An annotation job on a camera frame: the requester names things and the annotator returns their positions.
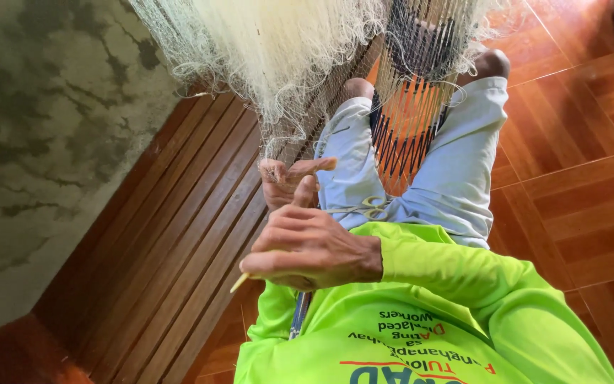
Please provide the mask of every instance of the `hand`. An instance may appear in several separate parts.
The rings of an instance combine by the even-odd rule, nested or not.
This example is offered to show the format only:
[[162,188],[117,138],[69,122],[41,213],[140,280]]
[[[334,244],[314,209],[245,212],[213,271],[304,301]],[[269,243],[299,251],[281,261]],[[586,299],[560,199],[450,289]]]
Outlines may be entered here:
[[[293,202],[293,195],[297,184],[304,176],[314,175],[317,171],[331,171],[336,168],[335,157],[324,157],[316,160],[299,160],[290,170],[286,171],[283,162],[264,159],[260,162],[260,174],[262,175],[262,192],[269,211],[275,211],[284,205]],[[318,197],[311,194],[307,207],[317,206]]]
[[315,189],[315,177],[305,176],[293,202],[269,215],[251,254],[241,261],[241,272],[304,292],[380,282],[380,239],[351,234],[328,213],[306,208]]

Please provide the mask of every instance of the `fishing net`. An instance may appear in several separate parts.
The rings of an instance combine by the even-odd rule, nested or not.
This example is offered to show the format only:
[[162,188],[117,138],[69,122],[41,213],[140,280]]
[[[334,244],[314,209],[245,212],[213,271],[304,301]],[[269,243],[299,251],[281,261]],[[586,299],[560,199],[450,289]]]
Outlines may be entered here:
[[319,156],[343,85],[375,85],[379,174],[399,195],[508,0],[131,0],[182,83],[230,90],[260,116],[262,157]]

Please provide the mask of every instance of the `bare knee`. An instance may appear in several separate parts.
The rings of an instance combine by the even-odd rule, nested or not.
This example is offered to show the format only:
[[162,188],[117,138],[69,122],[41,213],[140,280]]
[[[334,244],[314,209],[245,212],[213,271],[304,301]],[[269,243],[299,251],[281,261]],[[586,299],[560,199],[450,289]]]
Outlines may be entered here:
[[508,79],[508,75],[511,72],[511,63],[506,54],[501,50],[487,49],[475,59],[475,69],[478,74],[475,76],[467,73],[461,74],[458,76],[456,83],[462,87],[486,77],[503,77]]
[[347,100],[355,97],[365,97],[372,100],[373,85],[361,77],[349,79],[345,82],[345,96]]

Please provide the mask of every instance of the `concrete wall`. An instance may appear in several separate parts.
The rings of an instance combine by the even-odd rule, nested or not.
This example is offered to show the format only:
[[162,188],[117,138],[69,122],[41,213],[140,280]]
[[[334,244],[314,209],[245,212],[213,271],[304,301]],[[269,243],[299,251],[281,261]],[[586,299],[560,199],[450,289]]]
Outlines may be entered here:
[[0,325],[32,308],[175,89],[126,0],[0,0]]

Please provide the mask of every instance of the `wrist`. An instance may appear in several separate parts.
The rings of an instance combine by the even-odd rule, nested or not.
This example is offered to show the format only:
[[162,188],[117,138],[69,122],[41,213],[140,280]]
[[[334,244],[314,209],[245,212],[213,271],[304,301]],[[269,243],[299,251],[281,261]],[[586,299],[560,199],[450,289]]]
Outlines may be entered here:
[[381,240],[376,236],[359,236],[363,244],[359,283],[379,283],[383,279]]

